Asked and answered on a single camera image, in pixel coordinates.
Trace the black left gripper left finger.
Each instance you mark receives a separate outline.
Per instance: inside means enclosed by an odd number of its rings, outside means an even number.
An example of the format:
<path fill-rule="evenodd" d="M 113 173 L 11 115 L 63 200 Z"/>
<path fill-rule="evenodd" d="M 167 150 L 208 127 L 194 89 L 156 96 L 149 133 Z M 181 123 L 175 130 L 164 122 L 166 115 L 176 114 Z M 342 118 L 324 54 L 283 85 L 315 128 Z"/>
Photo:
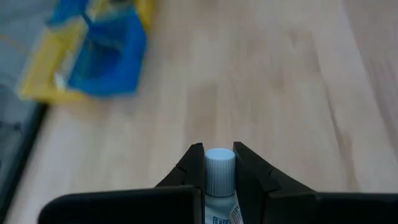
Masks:
<path fill-rule="evenodd" d="M 38 224 L 204 224 L 203 144 L 192 144 L 153 188 L 68 194 L 44 206 Z"/>

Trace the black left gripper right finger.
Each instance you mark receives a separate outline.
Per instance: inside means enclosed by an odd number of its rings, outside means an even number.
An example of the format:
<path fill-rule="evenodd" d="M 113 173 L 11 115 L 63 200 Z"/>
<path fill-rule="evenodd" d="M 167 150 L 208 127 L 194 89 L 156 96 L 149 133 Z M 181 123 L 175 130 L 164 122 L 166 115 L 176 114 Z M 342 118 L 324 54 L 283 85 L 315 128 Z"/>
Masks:
<path fill-rule="evenodd" d="M 398 224 L 398 194 L 317 192 L 241 142 L 233 151 L 244 224 Z"/>

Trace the small white toothpaste tube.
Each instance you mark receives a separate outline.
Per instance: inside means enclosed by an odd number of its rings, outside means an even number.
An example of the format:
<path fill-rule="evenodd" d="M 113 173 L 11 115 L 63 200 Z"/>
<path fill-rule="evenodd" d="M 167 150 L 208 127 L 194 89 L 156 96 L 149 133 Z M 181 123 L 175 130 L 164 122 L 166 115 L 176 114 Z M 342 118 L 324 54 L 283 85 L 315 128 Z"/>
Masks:
<path fill-rule="evenodd" d="M 205 152 L 205 224 L 244 224 L 236 196 L 235 161 L 229 149 Z"/>

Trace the blue plastic basket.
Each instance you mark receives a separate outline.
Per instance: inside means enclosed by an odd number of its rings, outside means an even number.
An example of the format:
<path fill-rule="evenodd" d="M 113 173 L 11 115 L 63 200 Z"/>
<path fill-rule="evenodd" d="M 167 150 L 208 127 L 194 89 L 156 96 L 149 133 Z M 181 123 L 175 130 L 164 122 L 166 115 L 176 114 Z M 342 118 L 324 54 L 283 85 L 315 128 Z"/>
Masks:
<path fill-rule="evenodd" d="M 57 0 L 52 15 L 45 23 L 49 27 L 60 26 L 73 17 L 81 16 L 90 26 L 91 19 L 86 13 L 88 3 L 89 0 Z"/>
<path fill-rule="evenodd" d="M 95 20 L 79 48 L 67 87 L 98 97 L 135 92 L 146 40 L 133 7 Z"/>

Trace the yellow plastic basket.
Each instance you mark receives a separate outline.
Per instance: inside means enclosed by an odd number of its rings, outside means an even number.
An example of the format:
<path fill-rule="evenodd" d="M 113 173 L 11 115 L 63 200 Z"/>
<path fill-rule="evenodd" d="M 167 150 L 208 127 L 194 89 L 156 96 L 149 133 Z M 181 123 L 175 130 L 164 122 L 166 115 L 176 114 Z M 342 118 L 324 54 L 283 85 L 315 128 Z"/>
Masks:
<path fill-rule="evenodd" d="M 73 19 L 58 28 L 44 27 L 24 66 L 19 82 L 19 97 L 44 103 L 84 101 L 79 91 L 56 84 L 56 74 L 69 74 L 87 32 L 83 19 Z"/>
<path fill-rule="evenodd" d="M 132 0 L 145 31 L 149 31 L 155 14 L 157 0 Z"/>

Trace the black aluminium table frame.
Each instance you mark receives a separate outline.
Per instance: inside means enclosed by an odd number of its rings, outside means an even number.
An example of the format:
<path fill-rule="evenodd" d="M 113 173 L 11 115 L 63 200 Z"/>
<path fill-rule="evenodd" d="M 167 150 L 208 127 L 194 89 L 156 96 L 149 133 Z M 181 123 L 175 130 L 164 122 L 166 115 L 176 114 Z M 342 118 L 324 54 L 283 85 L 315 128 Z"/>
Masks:
<path fill-rule="evenodd" d="M 48 109 L 47 104 L 37 103 L 25 122 L 0 121 L 0 224 L 5 222 Z"/>

